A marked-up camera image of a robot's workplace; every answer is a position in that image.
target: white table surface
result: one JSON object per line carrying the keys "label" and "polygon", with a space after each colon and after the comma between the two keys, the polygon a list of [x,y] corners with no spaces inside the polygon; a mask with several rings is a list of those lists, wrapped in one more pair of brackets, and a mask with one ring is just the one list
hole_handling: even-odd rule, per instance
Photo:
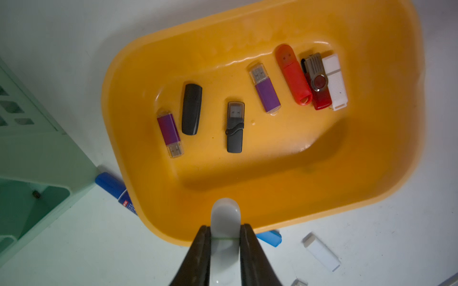
{"label": "white table surface", "polygon": [[[105,71],[151,32],[248,4],[236,0],[3,0],[0,58],[97,166],[120,174],[101,109]],[[388,199],[280,229],[262,243],[284,286],[435,286],[458,272],[458,1],[414,1],[426,53],[426,147]],[[313,231],[334,273],[302,246]],[[187,248],[167,243],[94,187],[0,269],[0,285],[168,285]]]}

